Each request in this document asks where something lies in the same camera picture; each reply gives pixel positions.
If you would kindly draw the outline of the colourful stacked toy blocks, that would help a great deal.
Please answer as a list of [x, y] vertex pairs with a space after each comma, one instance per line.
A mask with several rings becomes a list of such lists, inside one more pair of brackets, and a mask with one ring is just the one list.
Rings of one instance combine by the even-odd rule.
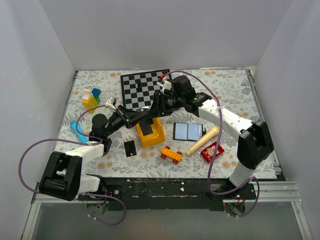
[[100, 94], [101, 90], [98, 88], [85, 89], [82, 97], [82, 104], [84, 105], [86, 110], [89, 110], [89, 113], [93, 114], [95, 111], [95, 107], [97, 107], [100, 103]]

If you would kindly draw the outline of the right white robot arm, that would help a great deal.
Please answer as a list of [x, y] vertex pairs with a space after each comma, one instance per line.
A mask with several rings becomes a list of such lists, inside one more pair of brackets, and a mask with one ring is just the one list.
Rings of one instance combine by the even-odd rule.
[[185, 75], [171, 82], [163, 81], [163, 92], [155, 93], [151, 106], [140, 108], [145, 114], [143, 121], [166, 117], [181, 108], [200, 119], [217, 126], [237, 140], [238, 163], [226, 182], [226, 192], [230, 198], [237, 199], [245, 192], [244, 185], [251, 179], [262, 161], [274, 151], [274, 144], [268, 125], [259, 119], [253, 122], [226, 108], [218, 100], [204, 92], [196, 92]]

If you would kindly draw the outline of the orange toy car block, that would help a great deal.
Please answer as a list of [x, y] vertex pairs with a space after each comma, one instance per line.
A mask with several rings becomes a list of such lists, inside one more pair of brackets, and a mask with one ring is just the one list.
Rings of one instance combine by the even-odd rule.
[[160, 157], [162, 159], [171, 159], [172, 163], [177, 165], [182, 160], [182, 153], [180, 151], [174, 152], [169, 146], [165, 146], [160, 150]]

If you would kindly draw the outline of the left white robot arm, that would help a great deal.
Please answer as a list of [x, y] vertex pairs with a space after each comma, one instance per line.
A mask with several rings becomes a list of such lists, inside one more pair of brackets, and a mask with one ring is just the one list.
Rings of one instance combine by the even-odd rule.
[[71, 201], [78, 194], [89, 192], [95, 200], [106, 196], [106, 187], [100, 178], [85, 175], [83, 166], [106, 155], [112, 144], [111, 134], [122, 128], [137, 125], [147, 114], [146, 107], [137, 110], [126, 109], [119, 105], [110, 118], [96, 114], [92, 118], [92, 128], [87, 145], [67, 152], [54, 151], [47, 162], [42, 175], [39, 192], [59, 199]]

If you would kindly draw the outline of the aluminium frame rail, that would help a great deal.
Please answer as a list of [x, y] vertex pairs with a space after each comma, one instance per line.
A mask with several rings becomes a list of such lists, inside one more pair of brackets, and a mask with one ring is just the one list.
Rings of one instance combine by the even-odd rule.
[[[61, 185], [61, 184], [56, 185], [55, 183], [52, 184], [49, 181], [39, 185], [38, 193], [35, 193], [34, 197], [38, 197], [39, 195], [42, 194], [42, 195], [48, 196], [48, 197], [45, 197], [45, 199], [53, 200], [53, 198], [56, 198], [63, 201], [73, 201], [76, 198], [77, 193], [78, 192], [74, 190], [71, 190], [70, 193], [68, 193], [64, 185]], [[32, 239], [36, 222], [39, 216], [40, 208], [41, 208], [41, 203], [33, 199], [31, 202], [31, 207], [28, 213], [25, 227], [20, 238], [21, 240]]]

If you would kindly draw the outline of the black card on table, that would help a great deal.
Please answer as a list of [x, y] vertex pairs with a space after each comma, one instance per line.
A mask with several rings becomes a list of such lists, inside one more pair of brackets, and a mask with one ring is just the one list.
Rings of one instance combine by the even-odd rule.
[[134, 140], [124, 142], [124, 150], [126, 157], [132, 157], [137, 155], [136, 145]]

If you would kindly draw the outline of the black white chessboard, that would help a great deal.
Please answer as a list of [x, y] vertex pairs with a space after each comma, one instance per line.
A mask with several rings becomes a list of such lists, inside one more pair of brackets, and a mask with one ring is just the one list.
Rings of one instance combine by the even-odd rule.
[[162, 75], [168, 72], [170, 72], [169, 69], [161, 69], [122, 75], [120, 85], [123, 106], [134, 111], [151, 106], [154, 94], [162, 89], [157, 82]]

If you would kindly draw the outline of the floral table mat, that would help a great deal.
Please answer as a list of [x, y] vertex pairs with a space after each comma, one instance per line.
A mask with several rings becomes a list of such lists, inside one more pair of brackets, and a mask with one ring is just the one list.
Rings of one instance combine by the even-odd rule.
[[[256, 94], [253, 91], [250, 72], [245, 69], [193, 69], [190, 82], [197, 92], [208, 95], [215, 94], [223, 108], [240, 117], [253, 122], [262, 118]], [[67, 152], [77, 148], [77, 136], [70, 128], [72, 120], [79, 120], [82, 131], [91, 131], [91, 113], [85, 112], [82, 98], [85, 89], [101, 90], [100, 99], [104, 103], [108, 97], [115, 97], [118, 104], [122, 103], [121, 76], [126, 75], [121, 70], [83, 70], [75, 77], [70, 97], [59, 132], [59, 142], [55, 150]], [[222, 134], [220, 145], [224, 153], [209, 165], [199, 152], [190, 156], [183, 155], [182, 161], [173, 164], [170, 159], [162, 159], [160, 150], [169, 146], [175, 152], [185, 153], [192, 146], [191, 141], [173, 140], [174, 123], [202, 124], [207, 130], [212, 124], [202, 120], [184, 109], [172, 115], [161, 118], [165, 141], [149, 147], [142, 147], [136, 128], [121, 128], [111, 135], [110, 151], [103, 157], [84, 166], [86, 174], [103, 177], [120, 178], [227, 178], [235, 169], [238, 144], [228, 133]], [[124, 142], [133, 140], [136, 155], [126, 157]]]

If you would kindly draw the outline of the black leather card holder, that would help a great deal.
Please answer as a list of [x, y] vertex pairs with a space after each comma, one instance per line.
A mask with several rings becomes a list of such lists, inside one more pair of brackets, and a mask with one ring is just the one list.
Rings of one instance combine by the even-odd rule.
[[206, 133], [207, 130], [202, 124], [175, 122], [173, 124], [172, 139], [178, 141], [196, 142], [200, 140]]

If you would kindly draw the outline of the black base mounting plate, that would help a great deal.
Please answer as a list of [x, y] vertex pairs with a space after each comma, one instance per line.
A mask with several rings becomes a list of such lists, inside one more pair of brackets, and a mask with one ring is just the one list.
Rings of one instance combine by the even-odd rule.
[[216, 196], [224, 179], [216, 179], [208, 188], [204, 178], [114, 178], [103, 177], [94, 196], [80, 195], [81, 201], [105, 203], [109, 211], [127, 210], [210, 210], [223, 211], [224, 201], [255, 200], [254, 185], [247, 186], [228, 196]]

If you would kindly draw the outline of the yellow plastic bin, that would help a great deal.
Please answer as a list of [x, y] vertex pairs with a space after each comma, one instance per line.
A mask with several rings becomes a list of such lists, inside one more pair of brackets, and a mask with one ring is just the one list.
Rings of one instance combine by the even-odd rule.
[[153, 118], [153, 124], [151, 125], [153, 130], [152, 134], [143, 135], [140, 127], [140, 123], [138, 123], [136, 127], [138, 131], [139, 139], [141, 142], [141, 146], [143, 148], [162, 143], [166, 140], [164, 128], [159, 118]]

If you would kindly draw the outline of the red owl toy block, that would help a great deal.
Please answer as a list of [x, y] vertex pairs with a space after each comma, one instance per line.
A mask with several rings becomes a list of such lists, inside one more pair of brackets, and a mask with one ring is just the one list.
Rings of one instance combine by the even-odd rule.
[[[214, 151], [216, 149], [216, 145], [217, 142], [212, 143], [211, 145], [209, 145], [208, 147], [204, 148], [201, 152], [200, 155], [202, 156], [202, 158], [204, 159], [205, 162], [207, 162], [208, 164], [211, 162], [211, 160], [213, 159], [213, 155], [214, 155]], [[222, 146], [218, 146], [217, 147], [217, 152], [215, 157], [219, 157], [221, 154], [223, 154], [225, 152], [225, 150], [223, 149]]]

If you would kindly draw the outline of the blue toy microphone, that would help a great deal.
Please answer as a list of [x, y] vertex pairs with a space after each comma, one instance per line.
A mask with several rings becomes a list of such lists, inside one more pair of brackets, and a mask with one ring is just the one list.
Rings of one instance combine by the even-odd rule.
[[80, 124], [77, 124], [76, 120], [71, 120], [69, 123], [70, 129], [75, 133], [75, 135], [77, 136], [77, 139], [79, 140], [79, 142], [87, 144], [88, 143], [88, 138], [86, 136], [84, 136], [84, 133], [81, 129]]

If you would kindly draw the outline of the cream toy microphone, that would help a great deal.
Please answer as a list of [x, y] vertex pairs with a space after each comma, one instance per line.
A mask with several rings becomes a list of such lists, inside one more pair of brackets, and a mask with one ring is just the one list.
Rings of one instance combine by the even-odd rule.
[[194, 143], [186, 152], [187, 156], [191, 156], [201, 147], [203, 147], [209, 140], [217, 136], [220, 132], [220, 128], [214, 125], [204, 136], [202, 136], [196, 143]]

